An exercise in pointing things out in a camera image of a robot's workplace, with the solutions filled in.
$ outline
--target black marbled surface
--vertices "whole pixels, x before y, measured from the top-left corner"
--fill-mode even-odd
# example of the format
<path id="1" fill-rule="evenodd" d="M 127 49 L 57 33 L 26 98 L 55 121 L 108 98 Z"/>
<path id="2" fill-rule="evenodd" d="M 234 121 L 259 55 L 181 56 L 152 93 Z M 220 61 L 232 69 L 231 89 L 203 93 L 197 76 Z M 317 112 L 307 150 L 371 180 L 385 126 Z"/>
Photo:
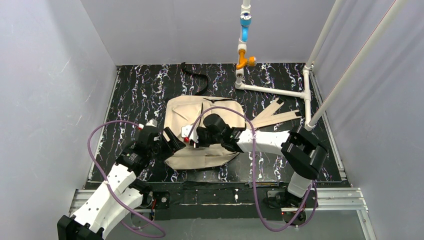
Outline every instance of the black marbled surface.
<path id="1" fill-rule="evenodd" d="M 303 63 L 260 63 L 245 70 L 246 83 L 301 92 L 303 90 L 302 67 Z M 233 64 L 188 64 L 187 69 L 209 76 L 211 82 L 206 96 L 235 99 L 243 106 L 249 119 L 253 119 L 277 97 L 284 100 L 284 105 L 277 113 L 296 109 L 299 109 L 302 115 L 305 113 L 302 99 L 235 89 L 236 77 Z M 180 95 L 193 95 L 203 86 L 205 86 L 203 80 L 184 75 L 179 65 L 120 66 L 107 120 L 128 120 L 144 124 L 149 119 L 155 118 L 158 121 L 158 127 L 163 128 L 166 101 Z M 311 92 L 311 106 L 314 113 L 318 109 L 318 102 L 313 89 Z M 303 122 L 302 117 L 260 130 L 286 131 L 291 130 L 294 125 L 303 125 Z M 318 122 L 313 133 L 330 146 L 322 120 Z M 122 147 L 134 137 L 134 134 L 134 128 L 125 124 L 109 125 L 105 128 L 97 160 L 106 172 L 110 171 Z M 294 171 L 283 156 L 268 153 L 257 155 L 257 176 L 255 177 L 258 181 L 290 181 Z M 164 162 L 153 162 L 139 178 L 148 182 L 247 182 L 252 179 L 252 153 L 241 153 L 223 166 L 207 169 L 173 170 Z M 341 180 L 333 152 L 330 152 L 328 159 L 324 162 L 318 180 Z M 94 169 L 91 181 L 102 181 L 97 169 Z"/>

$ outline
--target white wall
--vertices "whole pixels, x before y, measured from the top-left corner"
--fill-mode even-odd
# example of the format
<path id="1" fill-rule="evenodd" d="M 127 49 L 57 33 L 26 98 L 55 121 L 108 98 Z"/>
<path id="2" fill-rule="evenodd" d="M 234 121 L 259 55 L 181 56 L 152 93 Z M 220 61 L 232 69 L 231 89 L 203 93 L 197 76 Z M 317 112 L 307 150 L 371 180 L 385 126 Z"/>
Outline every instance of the white wall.
<path id="1" fill-rule="evenodd" d="M 116 65 L 236 63 L 242 0 L 81 0 Z M 335 0 L 252 0 L 247 54 L 306 62 Z"/>
<path id="2" fill-rule="evenodd" d="M 2 1 L 0 56 L 0 238 L 57 239 L 116 67 L 79 0 Z"/>
<path id="3" fill-rule="evenodd" d="M 327 96 L 392 1 L 348 1 L 316 61 Z M 327 111 L 377 239 L 423 239 L 424 1 L 409 0 Z"/>

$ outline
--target beige strap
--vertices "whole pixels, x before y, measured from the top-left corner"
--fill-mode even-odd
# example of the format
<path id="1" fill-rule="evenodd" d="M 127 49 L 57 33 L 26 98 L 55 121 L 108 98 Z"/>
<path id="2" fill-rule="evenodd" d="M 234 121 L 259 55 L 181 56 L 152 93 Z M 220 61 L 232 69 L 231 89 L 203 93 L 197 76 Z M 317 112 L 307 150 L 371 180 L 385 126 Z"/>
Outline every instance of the beige strap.
<path id="1" fill-rule="evenodd" d="M 258 128 L 262 128 L 262 127 L 266 127 L 266 126 L 270 126 L 270 125 L 274 125 L 274 124 L 279 124 L 279 123 L 283 123 L 286 121 L 290 121 L 293 119 L 299 119 L 302 116 L 297 116 L 296 113 L 298 113 L 299 110 L 294 110 L 294 111 L 288 111 L 288 112 L 284 112 L 284 113 L 279 113 L 279 114 L 275 114 L 266 118 L 261 118 L 261 119 L 253 119 L 252 123 L 255 129 Z"/>
<path id="2" fill-rule="evenodd" d="M 284 101 L 277 98 L 274 102 L 269 104 L 263 111 L 261 111 L 253 120 L 259 120 L 272 116 L 281 106 L 284 104 Z"/>

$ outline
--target black bracket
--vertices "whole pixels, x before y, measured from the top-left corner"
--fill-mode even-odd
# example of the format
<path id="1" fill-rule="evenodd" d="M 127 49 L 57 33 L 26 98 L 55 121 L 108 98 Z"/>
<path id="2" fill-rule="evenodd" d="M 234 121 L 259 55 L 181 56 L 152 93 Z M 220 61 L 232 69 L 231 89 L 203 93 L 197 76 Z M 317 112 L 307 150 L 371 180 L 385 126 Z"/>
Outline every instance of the black bracket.
<path id="1" fill-rule="evenodd" d="M 269 208 L 303 208 L 303 206 L 300 206 L 300 204 L 302 203 L 302 199 L 292 195 L 287 191 L 287 189 L 285 191 L 270 190 L 266 193 L 266 195 L 267 198 L 264 199 L 264 202 Z M 305 208 L 313 208 L 315 206 L 316 197 L 317 193 L 315 192 L 315 190 L 311 189 L 305 202 Z M 295 212 L 295 210 L 282 212 L 282 219 L 286 223 L 290 222 L 290 220 L 295 215 Z M 301 211 L 299 215 L 297 215 L 296 219 L 291 223 L 291 225 L 301 225 L 305 221 L 306 213 L 305 211 Z"/>
<path id="2" fill-rule="evenodd" d="M 116 164 L 122 164 L 136 176 L 149 165 L 150 161 L 163 162 L 172 157 L 174 153 L 186 147 L 169 127 L 163 129 L 168 139 L 155 126 L 144 126 L 137 132 L 138 138 L 125 146 L 116 159 Z"/>
<path id="3" fill-rule="evenodd" d="M 230 127 L 224 120 L 215 113 L 204 118 L 204 127 L 197 127 L 198 147 L 209 147 L 211 144 L 221 144 L 223 148 L 230 152 L 242 153 L 237 145 L 240 134 L 246 130 L 244 127 Z"/>
<path id="4" fill-rule="evenodd" d="M 302 126 L 295 126 L 281 152 L 293 170 L 300 176 L 315 180 L 327 159 L 328 148 Z"/>
<path id="5" fill-rule="evenodd" d="M 81 225 L 74 218 L 63 215 L 57 222 L 57 235 L 59 240 L 103 240 L 103 228 L 98 232 L 89 229 L 90 225 Z"/>

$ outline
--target beige fabric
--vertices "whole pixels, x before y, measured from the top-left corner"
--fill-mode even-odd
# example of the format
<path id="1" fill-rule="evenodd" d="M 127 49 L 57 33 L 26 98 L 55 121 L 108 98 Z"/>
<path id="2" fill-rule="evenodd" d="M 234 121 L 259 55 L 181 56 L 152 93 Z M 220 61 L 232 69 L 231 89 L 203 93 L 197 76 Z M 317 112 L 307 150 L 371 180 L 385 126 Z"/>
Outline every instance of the beige fabric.
<path id="1" fill-rule="evenodd" d="M 178 96 L 168 101 L 165 113 L 164 127 L 169 127 L 171 131 L 180 139 L 181 127 L 194 123 L 200 113 L 214 106 L 227 107 L 244 114 L 242 106 L 236 101 L 216 101 L 212 103 L 209 100 L 220 100 L 222 97 L 210 96 Z M 200 120 L 210 114 L 218 114 L 230 127 L 244 127 L 245 120 L 241 116 L 224 109 L 213 109 Z M 222 166 L 237 156 L 237 152 L 230 152 L 223 148 L 220 144 L 213 144 L 210 147 L 194 148 L 187 146 L 177 151 L 174 156 L 165 160 L 174 170 L 203 169 L 210 167 Z"/>
<path id="2" fill-rule="evenodd" d="M 252 122 L 254 128 L 258 129 L 258 128 L 262 128 L 262 127 L 265 127 L 265 126 L 283 123 L 283 122 L 290 121 L 290 120 L 293 120 L 293 119 L 299 119 L 302 116 L 297 116 L 296 115 L 297 112 L 299 112 L 299 110 L 279 113 L 279 114 L 275 114 L 275 115 L 260 118 L 260 119 L 255 118 L 251 122 Z"/>
<path id="3" fill-rule="evenodd" d="M 269 104 L 263 111 L 261 111 L 254 119 L 262 119 L 272 116 L 281 106 L 284 104 L 278 103 L 279 98 L 275 99 L 274 102 Z"/>

